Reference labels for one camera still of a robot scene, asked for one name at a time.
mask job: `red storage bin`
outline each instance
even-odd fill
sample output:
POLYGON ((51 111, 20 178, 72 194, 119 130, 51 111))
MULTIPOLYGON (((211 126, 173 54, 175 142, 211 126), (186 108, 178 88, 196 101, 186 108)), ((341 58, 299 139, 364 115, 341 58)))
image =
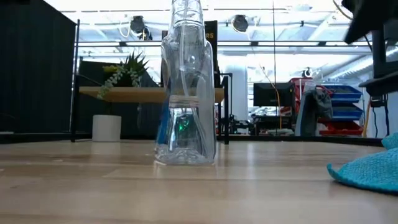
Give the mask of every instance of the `red storage bin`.
POLYGON ((357 125, 354 121, 323 121, 328 129, 319 131, 322 136, 360 136, 363 128, 357 125))

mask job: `potted plant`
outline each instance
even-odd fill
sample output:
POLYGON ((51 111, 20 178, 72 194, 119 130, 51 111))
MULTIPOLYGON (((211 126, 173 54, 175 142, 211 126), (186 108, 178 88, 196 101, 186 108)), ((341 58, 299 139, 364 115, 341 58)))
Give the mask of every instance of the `potted plant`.
MULTIPOLYGON (((112 87, 139 87, 141 76, 146 73, 145 57, 141 54, 128 55, 119 65, 105 66, 104 85, 101 86, 97 98, 103 100, 112 87)), ((93 141, 118 142, 121 134, 121 116, 112 115, 112 104, 107 104, 107 115, 94 115, 93 141)))

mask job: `blue cloth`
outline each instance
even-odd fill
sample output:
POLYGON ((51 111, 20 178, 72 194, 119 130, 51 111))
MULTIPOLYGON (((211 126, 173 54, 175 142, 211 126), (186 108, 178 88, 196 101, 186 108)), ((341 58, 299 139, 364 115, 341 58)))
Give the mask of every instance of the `blue cloth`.
POLYGON ((329 174, 338 182, 359 189, 385 194, 398 194, 398 134, 382 140, 387 149, 345 164, 339 171, 327 165, 329 174))

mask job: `wooden tabletop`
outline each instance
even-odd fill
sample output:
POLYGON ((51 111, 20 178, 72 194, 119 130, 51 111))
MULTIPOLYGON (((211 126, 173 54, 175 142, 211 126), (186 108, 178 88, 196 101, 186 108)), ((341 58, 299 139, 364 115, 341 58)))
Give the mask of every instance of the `wooden tabletop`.
MULTIPOLYGON (((96 98, 99 90, 99 87, 81 86, 79 92, 96 98)), ((165 89, 160 87, 114 87, 104 98, 113 103, 163 103, 165 99, 165 89)), ((223 100, 224 89, 215 88, 216 103, 223 100)))
POLYGON ((398 198, 326 171, 381 148, 218 144, 216 164, 154 164, 152 141, 0 145, 0 223, 398 223, 398 198))

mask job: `ceiling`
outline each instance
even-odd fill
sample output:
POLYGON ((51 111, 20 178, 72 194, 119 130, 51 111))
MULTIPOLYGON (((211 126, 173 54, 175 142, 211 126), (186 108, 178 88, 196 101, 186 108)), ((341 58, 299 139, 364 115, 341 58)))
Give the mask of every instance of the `ceiling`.
MULTIPOLYGON (((170 0, 46 1, 71 20, 80 19, 80 42, 138 41, 129 32, 129 21, 133 16, 143 16, 153 40, 160 41, 161 32, 168 29, 171 16, 170 0)), ((204 19, 218 21, 219 42, 274 41, 275 38, 278 46, 275 49, 278 80, 301 76, 301 71, 306 67, 326 78, 340 67, 371 54, 364 42, 351 47, 340 42, 350 21, 337 11, 332 0, 202 0, 201 3, 204 19), (244 34, 235 32, 231 27, 231 20, 237 14, 244 14, 249 22, 248 31, 244 34), (342 46, 294 47, 288 46, 286 41, 334 41, 342 46)), ((151 75, 157 77, 160 71, 160 47, 80 47, 79 55, 91 60, 118 61, 133 50, 145 52, 150 59, 151 75)), ((268 74, 274 73, 273 47, 253 48, 239 44, 221 46, 218 53, 220 63, 228 63, 227 60, 221 62, 223 57, 247 55, 248 69, 253 70, 249 76, 251 80, 264 78, 260 66, 270 68, 266 71, 268 74)))

